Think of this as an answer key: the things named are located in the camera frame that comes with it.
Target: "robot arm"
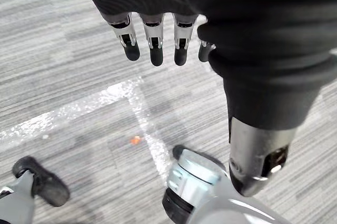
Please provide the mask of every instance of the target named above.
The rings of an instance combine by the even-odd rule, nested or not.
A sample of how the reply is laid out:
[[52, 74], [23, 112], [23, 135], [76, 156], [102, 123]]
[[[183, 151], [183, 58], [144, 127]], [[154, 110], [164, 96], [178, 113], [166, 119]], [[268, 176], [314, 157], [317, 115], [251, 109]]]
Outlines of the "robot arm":
[[[154, 25], [149, 16], [173, 12], [190, 19], [175, 18], [178, 65], [185, 63], [195, 15], [207, 17], [198, 34], [206, 46], [216, 46], [209, 62], [223, 78], [227, 97], [230, 176], [244, 196], [259, 192], [284, 166], [296, 128], [320, 88], [337, 76], [337, 58], [329, 53], [337, 40], [337, 0], [93, 1], [114, 28], [127, 22], [116, 21], [121, 14], [147, 16], [143, 22], [154, 65], [162, 62], [162, 22]], [[115, 32], [136, 60], [134, 35]], [[153, 44], [159, 44], [156, 51]]]

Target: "black fingertip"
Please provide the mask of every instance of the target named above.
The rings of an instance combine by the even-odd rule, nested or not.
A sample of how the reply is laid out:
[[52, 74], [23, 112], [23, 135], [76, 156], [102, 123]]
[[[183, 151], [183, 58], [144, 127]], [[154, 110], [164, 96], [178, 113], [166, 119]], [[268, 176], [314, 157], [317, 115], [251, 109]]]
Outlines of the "black fingertip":
[[124, 51], [125, 51], [126, 57], [130, 61], [137, 61], [139, 59], [140, 52], [139, 52], [137, 42], [135, 43], [134, 46], [131, 45], [130, 43], [127, 43], [126, 47], [124, 48]]
[[163, 49], [162, 48], [151, 48], [150, 49], [151, 62], [154, 66], [160, 66], [163, 63]]
[[174, 62], [178, 66], [182, 66], [187, 60], [187, 50], [184, 48], [175, 49], [174, 51]]

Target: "robotic hand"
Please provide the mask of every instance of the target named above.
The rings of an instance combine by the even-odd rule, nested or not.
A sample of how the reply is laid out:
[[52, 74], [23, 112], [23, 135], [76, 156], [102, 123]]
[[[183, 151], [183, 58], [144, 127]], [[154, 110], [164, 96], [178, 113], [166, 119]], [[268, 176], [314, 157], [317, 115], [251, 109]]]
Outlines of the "robotic hand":
[[93, 0], [127, 57], [139, 50], [129, 12], [144, 22], [151, 61], [163, 61], [163, 13], [175, 15], [175, 61], [183, 65], [197, 14], [207, 60], [224, 81], [230, 177], [243, 196], [259, 192], [284, 166], [296, 128], [320, 88], [337, 76], [336, 0]]
[[62, 180], [32, 157], [18, 160], [12, 172], [17, 180], [0, 189], [1, 224], [31, 224], [36, 195], [53, 207], [64, 205], [70, 197]]

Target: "white tape line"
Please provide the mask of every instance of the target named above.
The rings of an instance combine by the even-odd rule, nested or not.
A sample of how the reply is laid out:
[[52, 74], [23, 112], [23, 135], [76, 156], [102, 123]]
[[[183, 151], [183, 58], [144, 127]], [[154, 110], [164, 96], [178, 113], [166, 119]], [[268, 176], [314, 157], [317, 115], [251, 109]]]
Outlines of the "white tape line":
[[166, 144], [160, 139], [155, 125], [151, 122], [145, 98], [137, 85], [133, 89], [132, 94], [128, 97], [128, 101], [143, 131], [144, 139], [147, 142], [157, 171], [164, 182], [164, 186], [166, 186], [166, 179], [172, 164], [170, 154]]
[[0, 132], [0, 152], [8, 151], [39, 135], [43, 135], [44, 139], [48, 139], [48, 131], [68, 124], [72, 120], [106, 105], [113, 104], [122, 98], [128, 98], [132, 111], [143, 131], [144, 139], [147, 142], [158, 173], [164, 183], [166, 183], [171, 166], [170, 155], [165, 143], [157, 135], [155, 126], [150, 120], [145, 98], [139, 89], [139, 84], [142, 82], [141, 77], [138, 77], [133, 80], [117, 83], [105, 90], [78, 99], [56, 110], [43, 113], [4, 130]]

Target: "black sleeve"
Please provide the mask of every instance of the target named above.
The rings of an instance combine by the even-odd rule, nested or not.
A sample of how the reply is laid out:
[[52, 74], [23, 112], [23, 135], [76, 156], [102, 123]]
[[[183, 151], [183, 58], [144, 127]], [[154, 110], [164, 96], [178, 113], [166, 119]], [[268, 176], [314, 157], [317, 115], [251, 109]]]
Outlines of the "black sleeve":
[[207, 17], [201, 40], [224, 80], [229, 116], [257, 128], [301, 124], [337, 76], [337, 0], [177, 0]]

